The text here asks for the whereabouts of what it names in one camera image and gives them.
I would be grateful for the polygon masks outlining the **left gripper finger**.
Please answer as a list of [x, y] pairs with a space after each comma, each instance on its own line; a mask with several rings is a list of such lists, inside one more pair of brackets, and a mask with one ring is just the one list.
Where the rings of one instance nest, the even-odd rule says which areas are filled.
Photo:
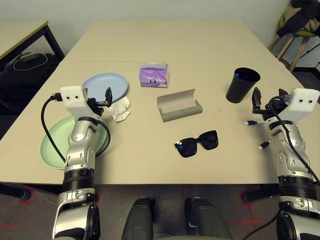
[[112, 105], [112, 101], [113, 101], [112, 90], [110, 87], [108, 87], [107, 90], [105, 91], [104, 105], [106, 107], [110, 107]]

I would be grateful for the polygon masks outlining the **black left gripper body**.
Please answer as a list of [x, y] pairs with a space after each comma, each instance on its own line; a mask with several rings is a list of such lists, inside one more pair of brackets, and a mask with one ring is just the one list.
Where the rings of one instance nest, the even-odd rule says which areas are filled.
[[106, 101], [96, 101], [95, 98], [89, 98], [87, 100], [87, 105], [90, 107], [90, 109], [98, 116], [102, 116], [104, 109], [103, 107], [110, 107], [110, 103]]

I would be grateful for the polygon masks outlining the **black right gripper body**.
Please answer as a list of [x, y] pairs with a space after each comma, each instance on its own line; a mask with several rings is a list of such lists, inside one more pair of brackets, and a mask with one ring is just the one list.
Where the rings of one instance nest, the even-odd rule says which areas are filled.
[[273, 97], [269, 103], [265, 105], [265, 109], [253, 108], [252, 113], [262, 115], [264, 120], [275, 117], [285, 109], [285, 102], [279, 96]]

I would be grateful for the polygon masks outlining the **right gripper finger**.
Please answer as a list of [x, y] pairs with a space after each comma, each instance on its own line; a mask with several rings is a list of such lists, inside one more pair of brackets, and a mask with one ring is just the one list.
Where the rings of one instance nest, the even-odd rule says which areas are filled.
[[261, 98], [261, 91], [257, 87], [255, 87], [251, 97], [253, 108], [261, 107]]

